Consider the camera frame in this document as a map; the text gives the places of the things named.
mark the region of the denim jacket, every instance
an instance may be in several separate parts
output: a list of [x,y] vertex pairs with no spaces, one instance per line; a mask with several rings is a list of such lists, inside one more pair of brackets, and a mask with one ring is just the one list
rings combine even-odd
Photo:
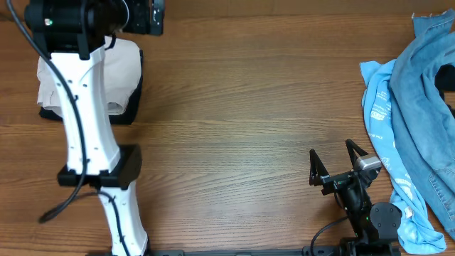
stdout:
[[414,18],[415,40],[390,78],[395,146],[412,182],[455,239],[455,119],[434,86],[439,68],[455,63],[455,12]]

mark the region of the wooden table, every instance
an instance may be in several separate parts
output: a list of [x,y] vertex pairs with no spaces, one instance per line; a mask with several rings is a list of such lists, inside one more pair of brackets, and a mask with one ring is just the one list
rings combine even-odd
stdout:
[[[38,116],[38,56],[12,23],[0,31],[0,255],[109,250],[97,198],[36,222],[72,190],[55,179],[65,134]],[[136,122],[114,127],[142,147],[141,220],[154,249],[196,251],[300,248],[343,216],[309,185],[309,150],[331,174],[350,169],[346,139],[373,152],[358,64],[396,58],[414,34],[408,14],[346,14],[170,19],[160,38],[122,37],[144,50]],[[373,202],[391,191],[385,170],[368,189]],[[317,244],[350,235],[344,223]]]

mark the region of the black mount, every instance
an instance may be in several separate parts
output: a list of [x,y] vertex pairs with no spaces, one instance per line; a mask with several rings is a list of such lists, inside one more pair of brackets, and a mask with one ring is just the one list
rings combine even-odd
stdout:
[[149,0],[126,0],[126,3],[132,15],[123,32],[154,36],[163,34],[164,0],[152,0],[151,9]]
[[[110,173],[105,170],[99,175],[86,175],[84,185],[100,188],[121,188],[127,190],[129,184],[139,177],[142,166],[141,147],[136,145],[120,145],[120,160]],[[60,186],[76,186],[79,183],[80,175],[75,170],[68,170],[65,165],[57,175]]]
[[[397,230],[402,216],[400,209],[391,203],[372,205],[366,192],[366,188],[378,177],[382,168],[381,161],[350,139],[346,140],[346,146],[353,168],[335,176],[328,174],[314,149],[310,151],[310,185],[323,186],[323,195],[336,194],[337,203],[344,208],[356,236],[342,238],[340,245],[333,247],[333,252],[336,252],[333,256],[399,256],[400,251],[393,248],[391,243],[398,241]],[[325,252],[328,250],[321,251],[323,253],[320,256],[327,255]],[[305,247],[304,252],[309,252],[309,247]]]

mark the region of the black base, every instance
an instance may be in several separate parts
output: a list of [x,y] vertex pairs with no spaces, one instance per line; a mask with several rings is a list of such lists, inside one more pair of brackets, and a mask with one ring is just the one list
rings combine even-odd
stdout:
[[[120,148],[120,160],[111,173],[100,171],[99,175],[85,177],[84,185],[90,184],[92,187],[108,187],[128,189],[129,184],[139,176],[142,166],[141,147],[136,145],[123,145]],[[60,186],[76,186],[79,183],[80,175],[74,170],[68,170],[65,165],[57,175]]]
[[[313,248],[315,256],[340,256],[339,246],[315,246]],[[311,250],[309,246],[305,246],[302,250],[303,256],[311,256]]]
[[301,256],[301,250],[241,250],[184,252],[182,250],[152,251],[151,256]]

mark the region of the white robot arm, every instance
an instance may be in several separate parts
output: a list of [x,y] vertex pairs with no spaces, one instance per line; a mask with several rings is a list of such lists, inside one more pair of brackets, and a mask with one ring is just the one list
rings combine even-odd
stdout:
[[[103,76],[106,35],[120,29],[163,33],[164,0],[152,2],[151,10],[148,0],[31,0],[24,16],[32,38],[7,1],[14,21],[53,74],[68,142],[68,160],[58,182],[75,187],[66,202],[47,212],[40,223],[74,200],[98,195],[112,234],[108,255],[150,255],[136,198],[140,147],[117,145],[107,116]],[[77,196],[87,183],[96,192]]]

